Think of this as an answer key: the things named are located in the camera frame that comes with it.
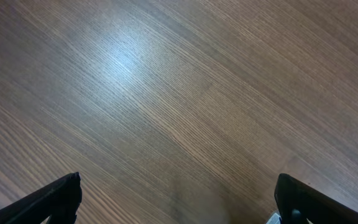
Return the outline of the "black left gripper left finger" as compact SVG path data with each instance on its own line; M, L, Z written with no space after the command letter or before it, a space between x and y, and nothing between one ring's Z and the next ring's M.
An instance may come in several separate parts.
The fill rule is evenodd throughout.
M0 209L0 223L74 224L81 201L80 174L70 173Z

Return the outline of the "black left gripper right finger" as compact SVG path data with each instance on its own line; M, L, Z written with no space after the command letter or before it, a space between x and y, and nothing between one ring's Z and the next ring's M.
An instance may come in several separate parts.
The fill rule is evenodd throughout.
M274 198L281 224L358 224L358 212L281 173Z

